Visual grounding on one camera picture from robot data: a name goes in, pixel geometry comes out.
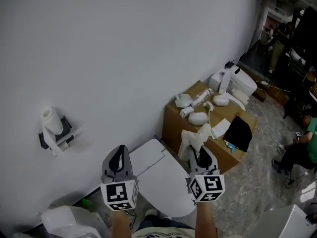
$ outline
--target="white toilet seat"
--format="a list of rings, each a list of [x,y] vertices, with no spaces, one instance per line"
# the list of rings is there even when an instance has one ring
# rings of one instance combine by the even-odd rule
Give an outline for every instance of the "white toilet seat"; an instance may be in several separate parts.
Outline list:
[[[190,214],[196,207],[188,194],[187,172],[156,139],[130,154],[139,192],[160,212],[171,217]]]

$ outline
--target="person in green shirt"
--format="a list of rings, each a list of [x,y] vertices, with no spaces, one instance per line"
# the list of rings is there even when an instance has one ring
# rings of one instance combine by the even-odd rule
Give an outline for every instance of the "person in green shirt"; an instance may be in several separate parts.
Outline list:
[[[283,170],[291,172],[294,164],[311,169],[317,163],[317,118],[306,112],[303,125],[307,128],[305,135],[294,139],[293,144],[285,147],[286,152],[280,162],[272,160],[272,166],[278,173]]]

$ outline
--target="black shoe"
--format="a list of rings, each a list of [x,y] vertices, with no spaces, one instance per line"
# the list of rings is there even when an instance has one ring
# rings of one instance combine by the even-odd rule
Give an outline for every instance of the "black shoe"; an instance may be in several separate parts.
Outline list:
[[[276,161],[275,159],[272,160],[272,167],[280,174],[282,173],[282,171],[284,170],[281,166],[280,166],[280,162]]]

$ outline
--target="white t-shirt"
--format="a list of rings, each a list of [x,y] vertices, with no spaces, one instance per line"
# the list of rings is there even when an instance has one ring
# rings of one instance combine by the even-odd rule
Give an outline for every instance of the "white t-shirt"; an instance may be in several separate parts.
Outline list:
[[[194,229],[183,228],[143,228],[132,235],[132,238],[194,238]]]

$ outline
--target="green object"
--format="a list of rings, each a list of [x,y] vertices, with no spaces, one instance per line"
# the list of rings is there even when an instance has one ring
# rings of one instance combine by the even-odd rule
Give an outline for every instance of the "green object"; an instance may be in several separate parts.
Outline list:
[[[306,132],[313,133],[313,137],[307,143],[306,149],[309,152],[309,157],[313,163],[317,163],[317,118],[312,118]]]
[[[90,201],[90,200],[88,200],[88,199],[83,199],[82,201],[82,204],[84,205],[84,206],[87,206],[87,207],[91,207],[91,206],[94,206],[94,203],[92,202],[92,201]]]

